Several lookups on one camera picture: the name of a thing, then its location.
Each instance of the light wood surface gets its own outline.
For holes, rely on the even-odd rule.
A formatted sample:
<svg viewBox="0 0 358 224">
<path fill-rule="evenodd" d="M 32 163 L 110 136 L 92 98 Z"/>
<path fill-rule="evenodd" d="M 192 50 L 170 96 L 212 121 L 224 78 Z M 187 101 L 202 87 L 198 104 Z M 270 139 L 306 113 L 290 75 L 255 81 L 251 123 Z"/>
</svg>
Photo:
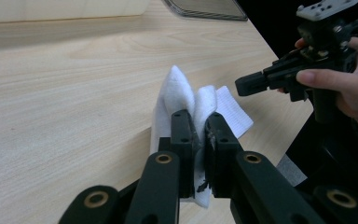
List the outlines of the light wood surface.
<svg viewBox="0 0 358 224">
<path fill-rule="evenodd" d="M 186 20 L 159 0 L 137 17 L 0 23 L 0 223 L 57 223 L 83 189 L 139 178 L 174 64 L 195 90 L 227 85 L 255 122 L 243 148 L 276 164 L 310 104 L 234 86 L 275 59 L 250 21 Z M 228 200 L 212 199 L 182 204 L 180 222 L 233 219 Z"/>
<path fill-rule="evenodd" d="M 0 22 L 134 16 L 144 13 L 148 3 L 149 0 L 0 1 Z"/>
</svg>

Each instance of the screw hole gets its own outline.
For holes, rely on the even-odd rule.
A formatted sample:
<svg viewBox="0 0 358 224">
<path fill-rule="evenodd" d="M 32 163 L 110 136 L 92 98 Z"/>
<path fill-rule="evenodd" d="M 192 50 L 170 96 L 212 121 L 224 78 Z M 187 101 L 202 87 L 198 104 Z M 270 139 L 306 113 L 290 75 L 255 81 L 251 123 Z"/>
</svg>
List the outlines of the screw hole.
<svg viewBox="0 0 358 224">
<path fill-rule="evenodd" d="M 107 202 L 109 195 L 104 191 L 93 191 L 84 200 L 84 205 L 88 208 L 101 207 Z"/>
<path fill-rule="evenodd" d="M 337 189 L 328 190 L 327 198 L 342 207 L 354 208 L 357 206 L 356 200 L 350 194 Z"/>
<path fill-rule="evenodd" d="M 172 161 L 172 157 L 167 154 L 161 154 L 156 157 L 156 162 L 161 164 L 170 163 L 171 161 Z"/>
<path fill-rule="evenodd" d="M 261 162 L 261 158 L 254 154 L 245 155 L 244 158 L 246 161 L 248 161 L 250 163 L 260 163 Z"/>
</svg>

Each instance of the white cloth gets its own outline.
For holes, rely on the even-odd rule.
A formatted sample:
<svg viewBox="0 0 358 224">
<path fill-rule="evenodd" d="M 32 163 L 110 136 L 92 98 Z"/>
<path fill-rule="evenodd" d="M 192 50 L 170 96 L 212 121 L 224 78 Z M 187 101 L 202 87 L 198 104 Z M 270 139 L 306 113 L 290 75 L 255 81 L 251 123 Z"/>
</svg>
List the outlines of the white cloth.
<svg viewBox="0 0 358 224">
<path fill-rule="evenodd" d="M 151 154 L 158 151 L 160 137 L 171 136 L 171 115 L 183 109 L 186 109 L 193 119 L 201 143 L 201 150 L 195 156 L 194 185 L 197 189 L 205 179 L 203 146 L 206 119 L 214 111 L 220 113 L 237 138 L 253 125 L 253 121 L 237 104 L 226 86 L 217 91 L 214 86 L 205 86 L 194 94 L 186 76 L 177 66 L 173 66 L 161 86 L 154 109 L 150 141 Z M 187 199 L 185 202 L 194 202 L 199 206 L 208 207 L 210 195 L 211 190 L 206 189 L 200 193 L 196 192 L 194 200 Z"/>
</svg>

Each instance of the black metal bracket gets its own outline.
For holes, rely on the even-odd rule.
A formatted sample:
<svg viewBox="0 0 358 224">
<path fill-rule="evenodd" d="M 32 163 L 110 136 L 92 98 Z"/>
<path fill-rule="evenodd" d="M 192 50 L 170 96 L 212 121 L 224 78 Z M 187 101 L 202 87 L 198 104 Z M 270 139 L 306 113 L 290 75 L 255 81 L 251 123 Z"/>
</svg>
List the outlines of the black metal bracket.
<svg viewBox="0 0 358 224">
<path fill-rule="evenodd" d="M 194 196 L 188 168 L 200 144 L 185 110 L 172 115 L 174 123 L 172 137 L 160 139 L 139 181 L 120 192 L 107 186 L 84 190 L 60 224 L 178 223 L 179 199 Z M 205 141 L 204 187 L 215 198 L 231 199 L 236 223 L 358 223 L 357 192 L 325 183 L 311 194 L 298 191 L 268 158 L 243 151 L 222 115 L 208 117 Z"/>
</svg>

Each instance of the black plastic part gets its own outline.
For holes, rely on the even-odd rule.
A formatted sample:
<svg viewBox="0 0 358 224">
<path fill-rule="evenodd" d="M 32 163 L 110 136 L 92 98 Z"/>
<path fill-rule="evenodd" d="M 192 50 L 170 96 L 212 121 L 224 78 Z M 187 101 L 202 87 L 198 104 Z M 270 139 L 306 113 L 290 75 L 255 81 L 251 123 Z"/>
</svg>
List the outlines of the black plastic part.
<svg viewBox="0 0 358 224">
<path fill-rule="evenodd" d="M 254 73 L 246 77 L 240 77 L 235 81 L 239 96 L 248 96 L 261 91 L 266 91 L 269 83 L 262 72 Z"/>
<path fill-rule="evenodd" d="M 194 197 L 194 158 L 200 150 L 200 140 L 187 110 L 172 114 L 171 136 L 159 138 L 158 151 L 170 151 L 179 156 L 182 167 L 179 196 Z"/>
<path fill-rule="evenodd" d="M 69 205 L 60 224 L 111 224 L 119 223 L 118 192 L 107 186 L 85 189 Z"/>
<path fill-rule="evenodd" d="M 125 223 L 178 223 L 179 168 L 179 157 L 172 152 L 149 156 Z"/>
<path fill-rule="evenodd" d="M 238 153 L 233 170 L 243 194 L 254 209 L 258 223 L 324 223 L 260 153 Z"/>
<path fill-rule="evenodd" d="M 342 30 L 345 25 L 343 20 L 327 18 L 321 21 L 304 22 L 297 27 L 297 30 L 305 42 L 315 50 L 340 51 L 340 43 L 349 42 L 351 39 L 351 30 Z M 336 32 L 335 27 L 341 27 L 341 32 Z"/>
<path fill-rule="evenodd" d="M 320 185 L 337 185 L 358 192 L 358 140 L 352 120 L 343 114 L 329 124 L 310 115 L 288 157 L 308 177 L 296 186 L 311 195 Z"/>
<path fill-rule="evenodd" d="M 328 223 L 358 223 L 358 195 L 353 191 L 339 186 L 320 186 L 313 193 L 313 202 Z"/>
<path fill-rule="evenodd" d="M 329 90 L 313 90 L 313 107 L 315 119 L 320 123 L 331 123 L 337 117 L 336 108 L 337 93 Z"/>
<path fill-rule="evenodd" d="M 229 198 L 233 181 L 230 164 L 242 147 L 219 113 L 213 113 L 205 122 L 205 173 L 215 198 Z"/>
<path fill-rule="evenodd" d="M 133 194 L 135 193 L 136 187 L 138 186 L 138 182 L 139 182 L 139 179 L 137 179 L 132 184 L 128 185 L 126 188 L 124 188 L 118 192 L 118 196 L 120 198 L 119 212 L 121 214 L 119 223 L 124 223 L 124 221 L 126 219 L 127 212 L 130 209 Z"/>
<path fill-rule="evenodd" d="M 248 203 L 242 192 L 232 196 L 229 208 L 236 224 L 260 223 L 252 206 Z"/>
</svg>

